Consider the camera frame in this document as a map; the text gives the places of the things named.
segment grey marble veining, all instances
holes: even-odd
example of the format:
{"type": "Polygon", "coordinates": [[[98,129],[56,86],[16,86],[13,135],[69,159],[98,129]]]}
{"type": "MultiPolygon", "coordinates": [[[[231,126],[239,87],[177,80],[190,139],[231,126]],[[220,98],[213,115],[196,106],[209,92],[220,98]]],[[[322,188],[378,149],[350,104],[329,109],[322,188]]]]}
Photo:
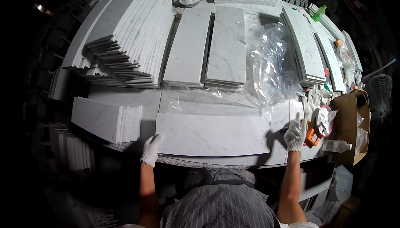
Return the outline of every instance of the grey marble veining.
{"type": "Polygon", "coordinates": [[[210,16],[211,7],[207,5],[185,9],[168,57],[164,81],[200,82],[210,16]]]}
{"type": "Polygon", "coordinates": [[[206,80],[246,82],[244,10],[217,6],[206,80]]]}
{"type": "Polygon", "coordinates": [[[156,134],[156,116],[160,105],[161,90],[143,90],[91,85],[88,98],[102,103],[122,106],[142,105],[140,140],[156,134]]]}
{"type": "MultiPolygon", "coordinates": [[[[185,105],[182,109],[188,109],[191,107],[192,114],[205,114],[207,112],[211,113],[210,110],[207,111],[207,108],[217,107],[218,104],[213,105],[213,107],[207,106],[206,104],[196,104],[194,106],[193,102],[191,104],[185,105]]],[[[170,113],[178,113],[179,110],[171,111],[170,113]]],[[[223,110],[222,106],[220,106],[219,113],[225,112],[229,114],[240,114],[240,110],[238,109],[235,113],[232,109],[223,110]]],[[[235,157],[187,157],[187,156],[177,156],[177,155],[169,155],[164,154],[162,157],[159,156],[160,162],[171,163],[179,163],[182,166],[190,166],[190,167],[203,167],[206,168],[250,168],[253,166],[272,166],[272,165],[282,165],[285,163],[286,159],[286,146],[283,141],[283,134],[279,132],[284,126],[287,125],[285,123],[289,120],[289,102],[278,103],[276,105],[272,105],[266,109],[263,109],[262,112],[267,116],[270,115],[273,122],[273,129],[277,130],[276,132],[267,132],[268,141],[267,144],[270,147],[270,152],[265,154],[258,155],[244,155],[244,156],[235,156],[235,157]],[[274,140],[274,145],[270,145],[270,140],[274,140]]]]}
{"type": "Polygon", "coordinates": [[[100,0],[94,6],[92,11],[90,11],[71,42],[64,57],[62,67],[73,67],[75,65],[75,61],[82,59],[82,49],[86,43],[86,40],[93,27],[96,25],[98,19],[106,10],[111,1],[112,0],[100,0]]]}
{"type": "Polygon", "coordinates": [[[157,114],[158,150],[183,156],[238,156],[268,153],[265,117],[157,114]]]}
{"type": "Polygon", "coordinates": [[[340,71],[339,63],[333,48],[333,40],[329,40],[324,34],[316,33],[321,50],[324,54],[326,64],[330,70],[330,78],[334,91],[345,91],[346,87],[343,83],[342,72],[340,71]]]}
{"type": "Polygon", "coordinates": [[[299,62],[304,65],[305,74],[324,78],[321,56],[303,12],[283,7],[283,14],[294,37],[294,44],[301,59],[299,62]]]}
{"type": "Polygon", "coordinates": [[[85,98],[74,98],[72,111],[72,123],[116,144],[123,113],[122,106],[103,104],[85,98]]]}
{"type": "Polygon", "coordinates": [[[135,4],[134,0],[113,0],[109,9],[106,10],[97,21],[97,24],[90,33],[86,44],[106,36],[113,36],[118,23],[125,14],[129,14],[135,4]]]}

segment gloved hand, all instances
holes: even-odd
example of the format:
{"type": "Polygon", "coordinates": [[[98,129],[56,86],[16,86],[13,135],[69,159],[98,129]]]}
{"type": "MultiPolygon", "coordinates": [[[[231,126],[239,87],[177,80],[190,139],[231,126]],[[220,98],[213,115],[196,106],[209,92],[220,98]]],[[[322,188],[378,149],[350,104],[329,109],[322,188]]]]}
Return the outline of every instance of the gloved hand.
{"type": "Polygon", "coordinates": [[[300,152],[307,135],[307,120],[303,119],[300,123],[300,113],[289,123],[289,129],[286,131],[283,139],[290,152],[300,152]]]}
{"type": "Polygon", "coordinates": [[[158,145],[161,143],[162,139],[162,135],[158,134],[155,136],[151,136],[148,140],[146,140],[146,142],[144,143],[143,154],[140,158],[140,161],[154,168],[158,158],[158,145]]]}

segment green plastic bottle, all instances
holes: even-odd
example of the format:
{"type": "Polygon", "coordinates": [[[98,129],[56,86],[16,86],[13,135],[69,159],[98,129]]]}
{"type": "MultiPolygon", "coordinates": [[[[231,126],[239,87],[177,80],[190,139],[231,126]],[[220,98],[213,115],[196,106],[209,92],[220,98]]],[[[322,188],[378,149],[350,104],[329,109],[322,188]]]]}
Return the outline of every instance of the green plastic bottle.
{"type": "Polygon", "coordinates": [[[315,21],[318,22],[318,20],[320,20],[320,18],[322,17],[322,15],[325,13],[325,8],[326,6],[323,5],[322,7],[318,8],[318,11],[311,16],[311,18],[315,21]]]}

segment person's arm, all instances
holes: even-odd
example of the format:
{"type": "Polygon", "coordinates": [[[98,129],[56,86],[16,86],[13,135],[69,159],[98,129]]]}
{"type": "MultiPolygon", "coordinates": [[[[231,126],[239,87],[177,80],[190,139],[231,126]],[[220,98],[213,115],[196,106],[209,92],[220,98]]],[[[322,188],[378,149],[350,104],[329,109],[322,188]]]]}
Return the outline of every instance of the person's arm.
{"type": "Polygon", "coordinates": [[[158,219],[158,198],[154,184],[153,168],[157,161],[157,147],[161,143],[162,136],[152,136],[144,143],[143,154],[140,158],[140,185],[139,185],[139,211],[138,225],[145,228],[157,228],[160,226],[158,219]]]}
{"type": "Polygon", "coordinates": [[[278,202],[277,218],[283,224],[305,222],[306,216],[299,204],[301,191],[300,152],[289,152],[278,202]]]}
{"type": "Polygon", "coordinates": [[[299,204],[301,192],[300,152],[306,139],[306,134],[307,121],[300,121],[300,113],[298,112],[296,119],[289,123],[289,129],[283,137],[289,151],[277,209],[277,218],[283,224],[307,221],[299,204]]]}
{"type": "Polygon", "coordinates": [[[147,165],[145,162],[142,162],[140,165],[139,210],[140,219],[138,225],[146,228],[160,226],[153,167],[147,165]]]}

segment grey striped shirt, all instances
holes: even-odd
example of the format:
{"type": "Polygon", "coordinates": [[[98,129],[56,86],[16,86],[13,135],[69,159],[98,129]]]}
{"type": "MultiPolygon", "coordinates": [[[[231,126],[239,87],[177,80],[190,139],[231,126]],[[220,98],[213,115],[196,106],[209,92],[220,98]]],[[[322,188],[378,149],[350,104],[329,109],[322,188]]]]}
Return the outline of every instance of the grey striped shirt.
{"type": "MultiPolygon", "coordinates": [[[[254,184],[246,170],[209,170],[213,180],[241,179],[254,184]]],[[[165,208],[160,227],[280,227],[266,204],[268,196],[246,185],[204,185],[165,208]]]]}

